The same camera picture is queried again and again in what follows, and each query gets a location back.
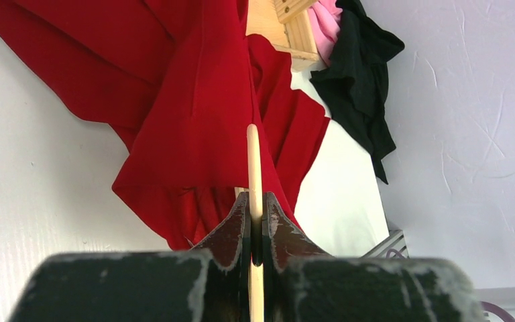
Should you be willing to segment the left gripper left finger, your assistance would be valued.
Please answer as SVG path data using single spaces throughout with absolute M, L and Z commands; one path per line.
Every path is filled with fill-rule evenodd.
M 248 321 L 249 205 L 187 251 L 85 252 L 46 258 L 11 321 Z

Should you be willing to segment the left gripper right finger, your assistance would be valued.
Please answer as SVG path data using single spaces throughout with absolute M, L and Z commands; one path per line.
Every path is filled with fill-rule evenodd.
M 483 321 L 467 275 L 436 258 L 330 256 L 264 195 L 266 321 Z

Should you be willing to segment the wooden hanger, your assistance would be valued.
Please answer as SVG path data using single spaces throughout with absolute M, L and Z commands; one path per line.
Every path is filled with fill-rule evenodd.
M 260 139 L 257 125 L 247 127 L 248 203 L 250 217 L 250 250 L 248 297 L 249 319 L 265 321 L 262 220 L 264 216 Z

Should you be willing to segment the red skirt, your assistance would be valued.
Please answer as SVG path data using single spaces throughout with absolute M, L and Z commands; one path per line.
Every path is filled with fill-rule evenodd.
M 227 216 L 257 126 L 263 187 L 293 219 L 325 109 L 289 54 L 247 35 L 247 1 L 0 1 L 0 36 L 77 117 L 129 156 L 114 193 L 174 250 Z

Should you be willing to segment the black garment on right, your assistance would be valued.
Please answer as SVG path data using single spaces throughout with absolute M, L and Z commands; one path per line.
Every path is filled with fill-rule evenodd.
M 372 20 L 360 1 L 337 1 L 341 30 L 326 69 L 311 83 L 336 121 L 371 156 L 375 175 L 387 182 L 382 160 L 396 149 L 385 120 L 387 63 L 404 42 Z

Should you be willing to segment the wooden clothes rack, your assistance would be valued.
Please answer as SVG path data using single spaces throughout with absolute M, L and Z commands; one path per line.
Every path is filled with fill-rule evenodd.
M 316 0 L 249 0 L 246 34 L 266 38 L 292 57 L 292 70 L 309 68 L 321 58 L 307 9 Z

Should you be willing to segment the pink garment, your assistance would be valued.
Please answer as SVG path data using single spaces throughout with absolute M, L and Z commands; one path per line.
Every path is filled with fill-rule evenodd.
M 342 9 L 336 0 L 319 0 L 313 3 L 307 13 L 317 52 L 326 66 L 331 64 L 330 55 L 338 40 Z

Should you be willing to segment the aluminium frame rail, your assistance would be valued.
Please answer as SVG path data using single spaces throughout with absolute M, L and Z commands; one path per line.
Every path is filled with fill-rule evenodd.
M 363 258 L 409 258 L 404 232 L 391 231 L 386 239 L 363 255 Z

